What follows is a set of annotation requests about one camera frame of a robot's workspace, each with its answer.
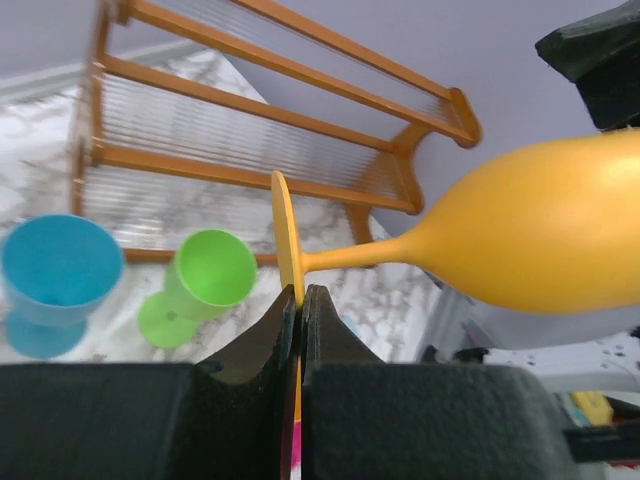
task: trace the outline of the glass base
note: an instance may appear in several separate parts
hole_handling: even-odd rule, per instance
[[[11,311],[5,319],[7,341],[18,353],[32,358],[48,359],[67,353],[87,331],[87,321],[67,327],[43,327],[24,320]]]
[[[168,307],[164,292],[151,295],[138,310],[140,333],[158,348],[178,348],[189,343],[199,325],[198,322],[173,313]]]

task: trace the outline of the wooden rack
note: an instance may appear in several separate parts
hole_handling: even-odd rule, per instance
[[[395,117],[402,128],[380,138],[337,119],[327,122],[267,105],[109,54],[112,25],[132,20],[330,92],[372,114]],[[256,32],[266,33],[259,38]],[[285,55],[285,47],[294,42],[308,42],[313,52],[334,55],[345,74],[352,69],[370,72],[372,85],[390,86],[386,90],[397,94],[385,96],[380,91],[385,88],[364,88],[314,69],[306,60],[315,54],[295,59]],[[150,100],[132,117],[121,105],[122,92],[126,98],[147,95]],[[175,119],[162,115],[176,102],[183,112],[180,134],[169,132],[167,125],[175,125]],[[203,136],[203,129],[216,133]],[[372,208],[408,214],[424,208],[412,162],[419,143],[431,132],[463,148],[480,141],[480,125],[462,91],[438,85],[276,2],[102,0],[72,127],[72,210],[85,213],[87,171],[101,166],[258,189],[269,189],[270,173],[278,169],[287,176],[292,193],[343,203],[356,242],[370,242]],[[322,168],[319,157],[325,162]],[[173,255],[172,250],[144,247],[126,252],[132,262],[167,261]],[[274,264],[275,257],[266,252],[258,260]]]

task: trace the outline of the black object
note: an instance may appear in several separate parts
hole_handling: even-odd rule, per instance
[[[326,288],[296,313],[287,287],[198,365],[0,368],[0,478],[289,478],[298,357],[304,479],[570,480],[585,438],[607,446],[524,370],[384,364]],[[597,459],[628,458],[622,428]]]
[[[575,83],[595,126],[640,126],[640,0],[559,28],[538,55]]]
[[[460,363],[482,363],[489,353],[489,349],[484,347],[465,348],[454,353],[453,359]]]
[[[640,1],[631,0],[554,30],[535,48],[540,58],[575,83],[638,40]]]
[[[565,432],[577,462],[640,460],[640,421]]]

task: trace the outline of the blue cup base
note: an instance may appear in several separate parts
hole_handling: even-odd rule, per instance
[[[87,331],[87,321],[68,327],[43,327],[24,320],[15,311],[5,319],[7,341],[18,353],[32,358],[48,359],[75,347]]]

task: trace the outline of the plastic cup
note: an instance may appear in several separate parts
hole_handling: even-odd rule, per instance
[[[191,235],[167,268],[164,290],[138,311],[145,339],[160,348],[188,343],[200,323],[218,318],[251,293],[258,265],[239,238],[223,230]]]
[[[87,317],[113,290],[125,259],[104,228],[69,214],[41,215],[5,237],[0,264],[12,310],[5,320],[9,344],[34,358],[71,350],[87,330]]]

